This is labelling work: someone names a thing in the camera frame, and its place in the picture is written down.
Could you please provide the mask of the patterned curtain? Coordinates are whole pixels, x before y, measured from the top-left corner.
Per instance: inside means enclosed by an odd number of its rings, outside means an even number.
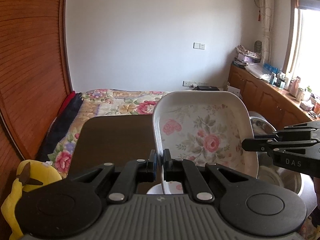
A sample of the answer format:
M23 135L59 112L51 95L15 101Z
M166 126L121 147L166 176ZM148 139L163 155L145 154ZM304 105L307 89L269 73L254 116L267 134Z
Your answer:
M263 31L261 63L269 64L271 59L271 33L274 17L274 0L259 0L259 7Z

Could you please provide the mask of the yellow plush toy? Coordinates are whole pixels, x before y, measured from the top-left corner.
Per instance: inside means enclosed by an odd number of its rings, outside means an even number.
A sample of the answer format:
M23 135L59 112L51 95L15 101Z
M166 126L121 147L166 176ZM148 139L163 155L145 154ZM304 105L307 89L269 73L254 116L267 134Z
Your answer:
M24 160L17 168L11 192L1 205L1 213L11 228L10 239L21 239L23 233L15 216L15 207L26 192L33 191L62 179L51 161Z

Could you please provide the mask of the wall power outlet strip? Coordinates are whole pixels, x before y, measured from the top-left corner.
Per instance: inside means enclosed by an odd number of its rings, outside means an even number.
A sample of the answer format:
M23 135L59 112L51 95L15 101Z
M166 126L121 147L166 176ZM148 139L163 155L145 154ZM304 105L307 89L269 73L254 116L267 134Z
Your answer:
M196 86L207 86L206 82L198 82L198 81L183 81L183 87L196 87Z

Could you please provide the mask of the floral bedspread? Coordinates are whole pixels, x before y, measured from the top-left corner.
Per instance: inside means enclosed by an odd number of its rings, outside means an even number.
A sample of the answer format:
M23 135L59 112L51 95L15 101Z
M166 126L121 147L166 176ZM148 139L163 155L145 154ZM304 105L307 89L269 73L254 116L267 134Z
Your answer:
M97 116L152 114L157 102L167 92L94 89L81 94L83 103L77 116L54 152L48 155L48 161L63 179L68 175L72 155L86 121Z

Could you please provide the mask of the wooden sideboard cabinet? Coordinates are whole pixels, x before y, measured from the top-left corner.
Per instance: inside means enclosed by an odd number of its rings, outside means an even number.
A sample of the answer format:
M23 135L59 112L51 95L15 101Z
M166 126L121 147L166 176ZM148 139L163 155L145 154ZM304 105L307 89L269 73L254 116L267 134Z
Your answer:
M248 71L231 65L228 82L240 89L242 101L249 111L261 114L276 129L312 121L287 90L281 90Z

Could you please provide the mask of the large steel bowl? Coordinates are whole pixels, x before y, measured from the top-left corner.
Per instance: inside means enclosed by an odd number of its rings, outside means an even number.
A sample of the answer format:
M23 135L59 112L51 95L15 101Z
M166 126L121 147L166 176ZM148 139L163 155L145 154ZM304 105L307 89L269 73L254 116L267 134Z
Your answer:
M274 126L270 124L262 115L257 112L249 111L254 136L269 135L276 131ZM274 161L273 156L269 156L269 152L258 152L259 171L257 178L269 184L273 184L292 192L302 194L304 181L302 175L296 171L285 169L280 164L278 158Z

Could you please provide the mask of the stack of boxes and papers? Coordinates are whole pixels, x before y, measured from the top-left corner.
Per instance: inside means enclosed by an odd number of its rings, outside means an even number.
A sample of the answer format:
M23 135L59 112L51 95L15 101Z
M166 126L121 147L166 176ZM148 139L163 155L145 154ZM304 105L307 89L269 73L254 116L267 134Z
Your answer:
M236 46L235 51L236 57L234 58L234 62L240 65L241 67L260 63L262 58L261 53L250 51L242 45Z

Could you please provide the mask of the wall light switch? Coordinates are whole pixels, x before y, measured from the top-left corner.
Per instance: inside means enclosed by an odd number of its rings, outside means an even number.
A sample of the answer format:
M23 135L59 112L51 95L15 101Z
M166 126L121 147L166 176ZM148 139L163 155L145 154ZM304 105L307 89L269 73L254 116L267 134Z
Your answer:
M205 50L205 44L204 44L204 43L194 42L193 48L194 48L194 49Z

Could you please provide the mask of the red and navy clothes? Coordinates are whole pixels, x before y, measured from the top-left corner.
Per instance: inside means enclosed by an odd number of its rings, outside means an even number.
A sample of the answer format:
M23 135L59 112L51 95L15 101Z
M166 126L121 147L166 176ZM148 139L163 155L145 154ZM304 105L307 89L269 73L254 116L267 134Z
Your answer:
M48 155L54 152L57 144L65 137L73 120L77 116L83 103L81 96L81 93L72 91L71 94L65 98L58 111L56 119L53 121L47 135L42 141L42 144L35 157L36 160L49 160Z

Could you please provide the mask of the floral plate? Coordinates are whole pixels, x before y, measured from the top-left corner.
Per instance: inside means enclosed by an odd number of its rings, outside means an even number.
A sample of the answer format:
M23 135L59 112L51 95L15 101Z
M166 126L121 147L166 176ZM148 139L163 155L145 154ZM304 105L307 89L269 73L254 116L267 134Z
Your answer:
M257 177L256 152L242 149L254 137L249 113L241 99L224 91L179 91L164 95L152 114L156 152L168 149L172 159L204 167L217 163Z

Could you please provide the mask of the bottles on sideboard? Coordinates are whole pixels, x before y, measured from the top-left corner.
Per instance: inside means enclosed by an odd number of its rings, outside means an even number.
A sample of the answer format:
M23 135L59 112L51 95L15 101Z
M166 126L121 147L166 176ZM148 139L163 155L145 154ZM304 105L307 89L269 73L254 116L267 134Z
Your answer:
M290 79L289 75L265 63L260 79L312 119L319 118L319 93L315 94L314 89L302 84L298 76L294 80Z

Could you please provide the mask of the wooden louvered wardrobe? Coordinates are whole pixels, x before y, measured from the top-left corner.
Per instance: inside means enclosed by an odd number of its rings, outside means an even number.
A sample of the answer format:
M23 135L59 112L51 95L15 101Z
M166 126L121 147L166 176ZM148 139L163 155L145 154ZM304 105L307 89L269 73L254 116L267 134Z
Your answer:
M1 0L1 193L72 90L66 0Z

